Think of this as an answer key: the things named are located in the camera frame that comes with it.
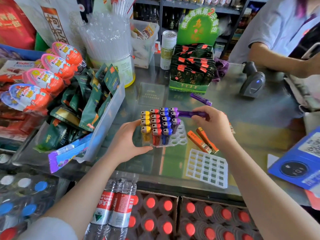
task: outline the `transparent plastic box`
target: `transparent plastic box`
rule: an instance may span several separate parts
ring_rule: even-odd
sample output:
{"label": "transparent plastic box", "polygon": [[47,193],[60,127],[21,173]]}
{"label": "transparent plastic box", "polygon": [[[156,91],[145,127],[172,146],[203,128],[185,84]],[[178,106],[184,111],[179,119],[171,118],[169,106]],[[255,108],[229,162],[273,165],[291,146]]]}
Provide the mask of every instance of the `transparent plastic box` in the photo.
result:
{"label": "transparent plastic box", "polygon": [[[96,155],[106,138],[106,135],[110,129],[110,126],[115,119],[118,110],[125,98],[125,84],[122,82],[119,85],[116,93],[111,99],[106,111],[101,117],[97,127],[93,131],[92,138],[90,140],[88,149],[83,157],[74,157],[79,163],[83,161],[93,162],[96,159]],[[28,164],[34,166],[46,166],[49,165],[48,154],[49,153],[39,153],[33,149],[38,143],[40,143],[45,136],[49,124],[46,122],[41,126],[36,135],[32,138],[27,138],[24,144],[19,148],[19,150],[14,154],[12,161],[20,164]]]}
{"label": "transparent plastic box", "polygon": [[[130,23],[137,28],[140,32],[142,32],[149,22],[139,21],[139,20],[130,20]],[[140,68],[149,68],[149,63],[155,53],[155,44],[158,39],[158,31],[159,25],[156,23],[152,23],[155,25],[155,30],[153,35],[147,40],[134,39],[131,37],[131,44],[133,47],[133,55],[134,55],[134,66]]]}

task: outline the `metal shelf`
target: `metal shelf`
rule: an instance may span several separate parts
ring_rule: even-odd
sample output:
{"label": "metal shelf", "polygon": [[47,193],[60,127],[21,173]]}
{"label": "metal shelf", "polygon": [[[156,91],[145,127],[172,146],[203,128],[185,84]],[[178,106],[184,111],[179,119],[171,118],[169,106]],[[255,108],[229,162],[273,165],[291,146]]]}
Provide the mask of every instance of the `metal shelf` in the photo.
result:
{"label": "metal shelf", "polygon": [[197,9],[197,8],[202,8],[202,7],[212,8],[213,7],[217,13],[228,13],[228,14],[240,15],[240,11],[235,10],[231,7],[217,7],[217,6],[206,6],[206,5],[199,6],[197,4],[190,3],[190,2],[184,2],[184,1],[163,0],[163,6],[173,7],[173,8],[185,8],[185,9]]}
{"label": "metal shelf", "polygon": [[160,1],[158,1],[158,0],[136,0],[135,3],[160,6]]}
{"label": "metal shelf", "polygon": [[[167,30],[169,30],[169,29],[164,28],[164,27],[161,28],[161,32],[164,32],[164,31],[167,31]],[[216,42],[219,42],[219,43],[227,43],[228,40],[218,37],[218,38],[216,39]]]}

